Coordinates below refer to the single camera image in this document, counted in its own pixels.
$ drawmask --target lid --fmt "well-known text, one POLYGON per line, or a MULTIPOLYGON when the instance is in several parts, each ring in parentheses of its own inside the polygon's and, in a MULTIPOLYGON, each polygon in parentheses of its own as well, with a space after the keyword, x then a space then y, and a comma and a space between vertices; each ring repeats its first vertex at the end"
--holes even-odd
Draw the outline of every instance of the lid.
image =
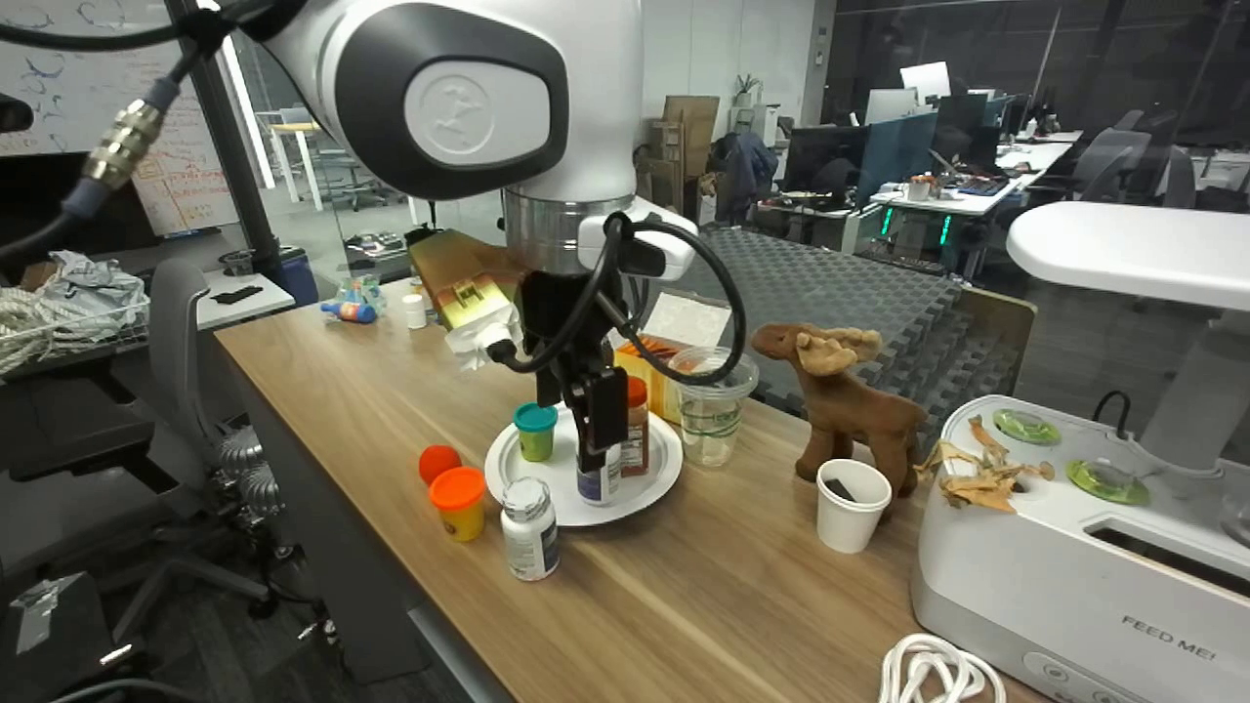
POLYGON ((629 406, 644 406, 647 404, 647 383, 629 375, 629 391, 626 391, 629 406))
POLYGON ((552 494, 544 480, 508 484, 503 512, 521 522, 544 517, 552 508, 552 494))
POLYGON ((525 435, 552 435, 556 428, 556 406, 540 406, 540 404, 516 406, 510 422, 525 435))
POLYGON ((437 512, 466 512, 466 508, 479 504, 479 497, 486 497, 486 478, 478 470, 444 470, 431 484, 431 504, 437 512))
POLYGON ((466 466, 454 447, 424 447, 418 456, 418 473, 431 484, 437 473, 466 466))

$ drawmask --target toy moose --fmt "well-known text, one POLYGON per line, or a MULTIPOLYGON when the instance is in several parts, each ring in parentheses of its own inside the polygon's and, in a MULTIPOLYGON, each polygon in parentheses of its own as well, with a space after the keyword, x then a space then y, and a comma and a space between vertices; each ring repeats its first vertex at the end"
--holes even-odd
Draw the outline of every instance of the toy moose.
POLYGON ((875 470, 896 484, 896 497, 915 487, 915 435, 926 414, 915 404, 871 391, 851 375, 854 362, 881 350, 880 331, 767 323, 753 331, 750 346, 794 362, 806 385, 811 440, 794 466, 798 478, 818 480, 818 470, 827 456, 851 456, 851 440, 862 440, 875 470))

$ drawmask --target white bottle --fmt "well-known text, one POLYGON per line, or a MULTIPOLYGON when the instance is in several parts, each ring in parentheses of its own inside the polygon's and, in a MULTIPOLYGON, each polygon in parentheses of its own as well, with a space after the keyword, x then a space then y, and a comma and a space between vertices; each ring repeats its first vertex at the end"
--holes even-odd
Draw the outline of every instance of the white bottle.
POLYGON ((560 522, 544 480, 516 480, 501 512, 503 555, 521 583, 540 583, 560 568, 560 522))

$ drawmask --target orange cup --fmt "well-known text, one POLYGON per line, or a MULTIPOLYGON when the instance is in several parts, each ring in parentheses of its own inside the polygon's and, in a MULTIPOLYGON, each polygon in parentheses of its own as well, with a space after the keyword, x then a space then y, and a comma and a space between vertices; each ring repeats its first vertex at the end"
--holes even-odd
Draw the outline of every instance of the orange cup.
POLYGON ((431 504, 454 539, 474 544, 486 522, 486 478, 478 470, 444 470, 431 484, 431 504))
POLYGON ((466 466, 462 453, 454 447, 424 447, 418 456, 418 473, 424 484, 432 484, 444 470, 466 466))

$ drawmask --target paper cup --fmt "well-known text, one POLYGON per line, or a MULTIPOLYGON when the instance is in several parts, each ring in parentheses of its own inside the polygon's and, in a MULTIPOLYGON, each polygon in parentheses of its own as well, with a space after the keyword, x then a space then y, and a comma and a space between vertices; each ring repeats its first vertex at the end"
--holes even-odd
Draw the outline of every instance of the paper cup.
POLYGON ((818 473, 818 536, 827 551, 861 555, 892 508, 892 480, 862 462, 824 462, 818 473))

